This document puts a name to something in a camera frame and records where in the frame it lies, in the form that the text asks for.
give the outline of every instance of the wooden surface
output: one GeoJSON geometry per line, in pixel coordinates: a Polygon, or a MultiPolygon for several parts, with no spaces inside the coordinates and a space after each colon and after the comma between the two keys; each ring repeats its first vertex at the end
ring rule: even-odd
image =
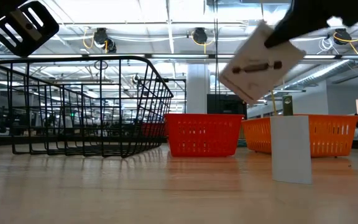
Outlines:
{"type": "Polygon", "coordinates": [[[358,223],[358,150],[313,159],[313,185],[274,182],[271,160],[14,156],[0,147],[0,223],[358,223]]]}

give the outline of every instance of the white column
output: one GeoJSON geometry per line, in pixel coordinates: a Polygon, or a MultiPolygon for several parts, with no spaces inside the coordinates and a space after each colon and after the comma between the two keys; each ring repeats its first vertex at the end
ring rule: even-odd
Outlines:
{"type": "Polygon", "coordinates": [[[207,65],[190,64],[187,73],[187,113],[205,114],[206,95],[209,93],[207,65]]]}

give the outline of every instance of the white box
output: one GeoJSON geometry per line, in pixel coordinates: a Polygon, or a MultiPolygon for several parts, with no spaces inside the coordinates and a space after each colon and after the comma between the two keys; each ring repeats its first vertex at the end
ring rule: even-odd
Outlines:
{"type": "Polygon", "coordinates": [[[270,118],[273,180],[312,184],[308,116],[270,118]]]}
{"type": "Polygon", "coordinates": [[[267,49],[264,43],[272,32],[261,22],[219,75],[219,81],[248,104],[273,90],[305,56],[288,41],[267,49]]]}

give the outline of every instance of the plastic basket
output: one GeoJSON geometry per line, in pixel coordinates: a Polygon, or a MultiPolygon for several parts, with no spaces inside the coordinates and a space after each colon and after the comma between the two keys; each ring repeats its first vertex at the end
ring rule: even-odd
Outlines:
{"type": "Polygon", "coordinates": [[[243,117],[244,115],[227,114],[166,114],[171,155],[234,155],[243,117]]]}
{"type": "MultiPolygon", "coordinates": [[[[304,116],[309,116],[312,157],[348,156],[350,154],[358,116],[306,114],[304,116]]],[[[243,121],[242,127],[250,150],[272,153],[270,118],[243,121]]]]}

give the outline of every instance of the wire basket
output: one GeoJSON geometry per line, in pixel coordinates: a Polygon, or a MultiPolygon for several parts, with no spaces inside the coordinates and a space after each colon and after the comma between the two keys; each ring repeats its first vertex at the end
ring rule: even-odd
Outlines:
{"type": "Polygon", "coordinates": [[[35,58],[0,61],[7,73],[9,135],[14,154],[131,156],[165,141],[163,117],[173,95],[152,63],[142,57],[35,58]],[[145,70],[125,77],[129,62],[145,70]],[[39,79],[51,64],[75,64],[89,72],[89,80],[68,82],[39,79]],[[106,70],[115,71],[108,77],[106,70]],[[144,131],[144,126],[154,128],[144,131]],[[28,149],[16,148],[23,135],[28,149]],[[34,147],[43,142],[43,147],[34,147]]]}

